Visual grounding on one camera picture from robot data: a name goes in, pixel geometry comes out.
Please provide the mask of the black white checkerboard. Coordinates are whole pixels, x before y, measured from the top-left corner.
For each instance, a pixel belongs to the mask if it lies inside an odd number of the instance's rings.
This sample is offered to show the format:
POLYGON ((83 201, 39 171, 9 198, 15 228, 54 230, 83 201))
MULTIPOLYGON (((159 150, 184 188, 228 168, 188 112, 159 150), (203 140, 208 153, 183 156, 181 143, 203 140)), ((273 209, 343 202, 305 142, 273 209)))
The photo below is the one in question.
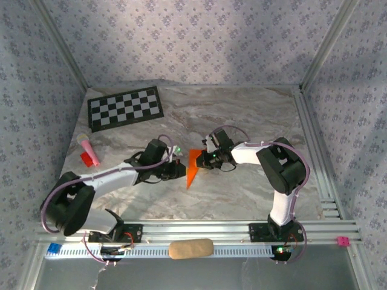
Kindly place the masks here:
POLYGON ((87 111, 92 132, 164 117, 156 86, 89 99, 87 111))

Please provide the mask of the tan oblong pad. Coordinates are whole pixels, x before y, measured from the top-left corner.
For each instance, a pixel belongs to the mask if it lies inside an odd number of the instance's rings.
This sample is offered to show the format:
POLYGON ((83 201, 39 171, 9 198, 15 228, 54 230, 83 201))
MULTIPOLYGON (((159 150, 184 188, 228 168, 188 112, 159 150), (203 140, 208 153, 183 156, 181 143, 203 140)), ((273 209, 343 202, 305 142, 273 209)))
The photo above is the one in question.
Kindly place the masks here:
POLYGON ((168 248, 169 257, 174 260, 208 257, 213 252, 214 244, 210 239, 173 241, 168 248))

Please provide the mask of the left electronics board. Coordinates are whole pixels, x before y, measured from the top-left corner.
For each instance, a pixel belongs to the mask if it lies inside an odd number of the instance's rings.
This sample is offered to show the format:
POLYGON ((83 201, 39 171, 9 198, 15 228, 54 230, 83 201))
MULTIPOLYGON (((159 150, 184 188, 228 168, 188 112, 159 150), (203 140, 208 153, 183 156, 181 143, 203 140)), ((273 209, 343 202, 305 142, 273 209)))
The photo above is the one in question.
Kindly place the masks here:
POLYGON ((100 255, 101 256, 122 256, 133 249, 134 249, 134 246, 132 245, 102 246, 100 249, 100 255))

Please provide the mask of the electronics board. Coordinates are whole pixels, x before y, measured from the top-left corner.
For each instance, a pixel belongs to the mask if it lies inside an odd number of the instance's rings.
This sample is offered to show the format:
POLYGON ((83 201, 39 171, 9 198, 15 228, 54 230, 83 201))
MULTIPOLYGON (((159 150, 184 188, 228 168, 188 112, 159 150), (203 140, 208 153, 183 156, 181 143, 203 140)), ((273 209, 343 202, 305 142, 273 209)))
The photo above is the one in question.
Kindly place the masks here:
POLYGON ((101 256, 122 256, 133 249, 134 249, 134 246, 132 245, 102 246, 100 249, 100 255, 101 256))
POLYGON ((289 245, 272 246, 273 257, 271 257, 271 259, 274 260, 275 262, 288 262, 290 260, 290 257, 293 251, 294 251, 293 247, 289 245))

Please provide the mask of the right electronics board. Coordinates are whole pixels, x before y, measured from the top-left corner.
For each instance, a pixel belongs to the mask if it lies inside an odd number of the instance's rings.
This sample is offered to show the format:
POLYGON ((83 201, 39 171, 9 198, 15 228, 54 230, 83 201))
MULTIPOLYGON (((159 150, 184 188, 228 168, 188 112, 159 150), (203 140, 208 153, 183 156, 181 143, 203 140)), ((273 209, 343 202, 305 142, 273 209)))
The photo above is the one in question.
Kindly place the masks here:
POLYGON ((293 247, 289 245, 272 246, 273 257, 271 257, 271 259, 274 260, 275 262, 288 262, 290 260, 290 257, 293 251, 294 251, 293 247))

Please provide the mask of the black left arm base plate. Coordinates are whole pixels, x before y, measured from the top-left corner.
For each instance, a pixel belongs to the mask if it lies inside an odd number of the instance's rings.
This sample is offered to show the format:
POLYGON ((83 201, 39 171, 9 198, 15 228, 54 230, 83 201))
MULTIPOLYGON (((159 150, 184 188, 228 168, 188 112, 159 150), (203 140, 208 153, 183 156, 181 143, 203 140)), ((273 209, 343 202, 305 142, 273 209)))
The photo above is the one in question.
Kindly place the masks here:
POLYGON ((90 232, 88 242, 92 243, 140 243, 143 234, 142 224, 120 224, 108 234, 90 232))

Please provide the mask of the long aluminium base rail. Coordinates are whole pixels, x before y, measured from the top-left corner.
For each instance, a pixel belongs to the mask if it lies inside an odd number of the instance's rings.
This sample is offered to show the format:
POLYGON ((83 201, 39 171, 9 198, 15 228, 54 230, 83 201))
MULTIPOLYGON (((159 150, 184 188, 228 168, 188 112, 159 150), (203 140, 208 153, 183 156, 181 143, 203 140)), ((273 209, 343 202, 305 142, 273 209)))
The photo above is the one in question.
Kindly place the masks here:
MULTIPOLYGON (((175 240, 209 238, 216 245, 250 243, 249 227, 253 221, 211 221, 211 220, 140 220, 142 244, 167 245, 175 240)), ((362 236, 355 221, 322 220, 302 221, 307 232, 307 242, 312 245, 334 244, 338 236, 348 237, 351 244, 362 242, 362 236)))

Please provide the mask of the aluminium side rail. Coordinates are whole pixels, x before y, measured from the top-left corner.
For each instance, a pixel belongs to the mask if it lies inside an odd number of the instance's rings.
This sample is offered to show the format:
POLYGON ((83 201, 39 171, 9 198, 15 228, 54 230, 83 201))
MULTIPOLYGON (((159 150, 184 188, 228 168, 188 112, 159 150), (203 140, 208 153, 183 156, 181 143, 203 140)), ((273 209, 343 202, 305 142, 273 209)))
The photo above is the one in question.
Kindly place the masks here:
POLYGON ((323 144, 317 134, 316 122, 312 118, 307 100, 297 85, 291 86, 291 93, 305 134, 311 161, 310 168, 313 170, 313 175, 316 180, 323 215, 327 219, 345 220, 347 216, 341 204, 336 185, 334 184, 328 161, 325 160, 323 144))

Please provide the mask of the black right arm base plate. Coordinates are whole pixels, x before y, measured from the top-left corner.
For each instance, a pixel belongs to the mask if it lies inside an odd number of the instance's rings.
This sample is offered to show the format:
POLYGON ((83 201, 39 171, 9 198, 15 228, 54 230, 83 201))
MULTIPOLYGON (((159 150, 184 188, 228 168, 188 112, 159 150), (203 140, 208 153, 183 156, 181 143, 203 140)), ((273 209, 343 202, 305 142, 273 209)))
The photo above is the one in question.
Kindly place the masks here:
POLYGON ((251 242, 287 242, 294 236, 297 242, 304 241, 301 227, 289 222, 284 226, 277 226, 273 223, 251 223, 249 224, 249 236, 251 242))

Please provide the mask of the aluminium frame post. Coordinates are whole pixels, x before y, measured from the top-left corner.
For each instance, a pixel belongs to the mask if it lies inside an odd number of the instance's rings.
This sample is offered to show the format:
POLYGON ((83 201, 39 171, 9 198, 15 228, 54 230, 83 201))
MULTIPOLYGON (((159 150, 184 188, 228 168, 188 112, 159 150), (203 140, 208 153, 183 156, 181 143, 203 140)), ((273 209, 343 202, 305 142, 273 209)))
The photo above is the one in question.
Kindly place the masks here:
POLYGON ((319 71, 322 69, 323 64, 327 60, 331 50, 337 42, 340 34, 345 28, 350 17, 354 13, 355 8, 359 4, 360 0, 342 0, 342 4, 335 15, 330 28, 324 36, 317 53, 308 67, 304 78, 299 84, 301 93, 307 93, 311 85, 313 84, 319 71))
POLYGON ((70 51, 69 46, 66 44, 65 39, 60 33, 53 17, 50 15, 49 9, 47 9, 47 6, 44 4, 43 0, 28 1, 37 13, 38 18, 42 22, 42 25, 51 38, 64 64, 66 64, 67 68, 69 69, 74 81, 77 83, 80 90, 83 93, 86 93, 87 89, 89 88, 86 78, 83 76, 81 69, 79 68, 75 58, 70 51))

